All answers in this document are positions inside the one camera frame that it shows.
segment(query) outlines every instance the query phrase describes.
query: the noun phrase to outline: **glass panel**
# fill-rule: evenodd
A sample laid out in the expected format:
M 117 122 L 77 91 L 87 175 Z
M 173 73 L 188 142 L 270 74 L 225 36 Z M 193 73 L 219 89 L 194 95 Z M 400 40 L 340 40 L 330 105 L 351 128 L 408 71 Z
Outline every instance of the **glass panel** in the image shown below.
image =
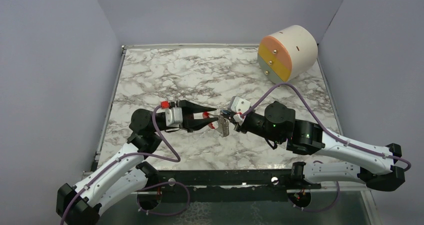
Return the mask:
M 334 192 L 316 192 L 308 208 L 323 208 L 334 200 Z M 184 204 L 163 203 L 155 212 L 172 213 Z M 360 191 L 341 193 L 339 203 L 320 213 L 306 213 L 293 208 L 289 202 L 196 202 L 178 216 L 146 215 L 138 212 L 136 195 L 132 194 L 109 208 L 99 225 L 369 225 L 367 211 Z

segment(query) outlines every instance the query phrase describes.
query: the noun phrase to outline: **black motor joint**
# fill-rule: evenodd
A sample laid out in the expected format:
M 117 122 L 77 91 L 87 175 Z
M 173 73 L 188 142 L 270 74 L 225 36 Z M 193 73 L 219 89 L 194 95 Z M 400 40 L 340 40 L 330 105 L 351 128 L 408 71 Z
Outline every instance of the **black motor joint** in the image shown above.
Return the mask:
M 221 116 L 236 125 L 235 130 L 241 133 L 253 133 L 277 144 L 284 143 L 292 137 L 296 121 L 296 111 L 275 101 L 265 108 L 264 115 L 254 110 L 246 115 L 242 125 L 239 125 L 233 116 L 235 112 L 223 110 Z

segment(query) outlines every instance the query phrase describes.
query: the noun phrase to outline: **gray wall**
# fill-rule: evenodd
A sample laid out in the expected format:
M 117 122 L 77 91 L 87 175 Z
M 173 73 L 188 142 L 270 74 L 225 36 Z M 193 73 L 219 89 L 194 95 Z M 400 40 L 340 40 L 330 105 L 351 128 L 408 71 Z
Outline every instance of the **gray wall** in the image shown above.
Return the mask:
M 250 43 L 291 25 L 319 43 L 342 0 L 98 0 L 124 45 Z
M 0 224 L 58 224 L 98 144 L 121 47 L 97 0 L 0 0 Z
M 319 45 L 340 124 L 353 139 L 402 145 L 395 192 L 373 192 L 383 223 L 422 224 L 424 0 L 344 0 Z

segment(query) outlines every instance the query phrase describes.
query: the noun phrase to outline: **marble tabletop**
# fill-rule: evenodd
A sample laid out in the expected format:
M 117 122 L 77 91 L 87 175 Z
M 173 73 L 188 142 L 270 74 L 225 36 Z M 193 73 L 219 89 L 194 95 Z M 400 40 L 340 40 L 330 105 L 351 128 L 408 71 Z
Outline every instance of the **marble tabletop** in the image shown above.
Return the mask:
M 322 123 L 338 132 L 318 63 L 290 82 L 303 94 Z M 223 109 L 236 95 L 253 104 L 272 86 L 257 63 L 257 47 L 254 46 L 128 49 L 98 165 L 111 158 L 126 142 L 132 132 L 128 128 L 131 115 L 139 108 L 153 110 L 160 101 L 186 99 Z M 274 101 L 295 109 L 297 119 L 314 121 L 289 87 L 275 89 L 256 111 L 264 114 L 265 107 Z M 209 127 L 193 133 L 183 130 L 164 133 L 181 156 L 181 162 L 153 157 L 147 161 L 158 170 L 284 169 L 299 161 L 338 162 L 331 157 L 293 154 L 286 150 L 285 143 L 272 150 L 263 138 L 252 133 L 238 133 L 233 128 L 230 124 L 227 137 L 221 137 Z M 163 143 L 155 154 L 174 156 Z

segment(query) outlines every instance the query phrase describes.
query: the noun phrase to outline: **screw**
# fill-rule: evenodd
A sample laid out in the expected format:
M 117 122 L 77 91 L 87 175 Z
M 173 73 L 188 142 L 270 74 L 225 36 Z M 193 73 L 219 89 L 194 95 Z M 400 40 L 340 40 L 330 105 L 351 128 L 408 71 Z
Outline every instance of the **screw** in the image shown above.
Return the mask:
M 275 176 L 273 176 L 272 178 L 271 178 L 271 183 L 272 184 L 274 184 L 274 185 L 277 185 L 278 184 L 278 178 L 276 178 Z
M 175 185 L 175 179 L 173 179 L 173 178 L 170 178 L 169 180 L 168 180 L 168 182 L 170 182 L 170 186 L 172 187 L 172 186 L 174 186 Z

